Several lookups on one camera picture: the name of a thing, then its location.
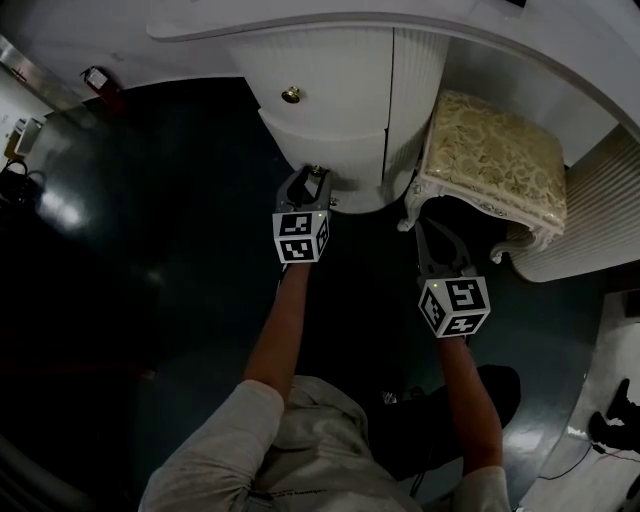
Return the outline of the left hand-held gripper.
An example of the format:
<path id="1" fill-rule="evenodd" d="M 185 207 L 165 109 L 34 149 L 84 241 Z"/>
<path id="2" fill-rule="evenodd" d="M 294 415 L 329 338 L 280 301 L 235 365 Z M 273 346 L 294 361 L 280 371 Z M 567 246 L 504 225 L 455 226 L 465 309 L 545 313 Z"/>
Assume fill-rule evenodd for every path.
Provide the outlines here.
<path id="1" fill-rule="evenodd" d="M 332 174 L 325 171 L 319 177 L 314 201 L 305 204 L 307 178 L 308 168 L 300 168 L 276 194 L 273 239 L 282 264 L 318 262 L 329 241 Z"/>

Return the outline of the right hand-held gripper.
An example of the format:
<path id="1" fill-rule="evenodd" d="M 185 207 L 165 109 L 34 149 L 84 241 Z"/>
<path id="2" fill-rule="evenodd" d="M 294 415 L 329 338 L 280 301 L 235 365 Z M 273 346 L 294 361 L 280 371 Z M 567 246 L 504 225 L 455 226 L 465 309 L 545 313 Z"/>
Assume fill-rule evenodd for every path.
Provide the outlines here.
<path id="1" fill-rule="evenodd" d="M 438 339 L 475 334 L 491 312 L 488 288 L 461 237 L 432 219 L 414 226 L 418 309 Z"/>

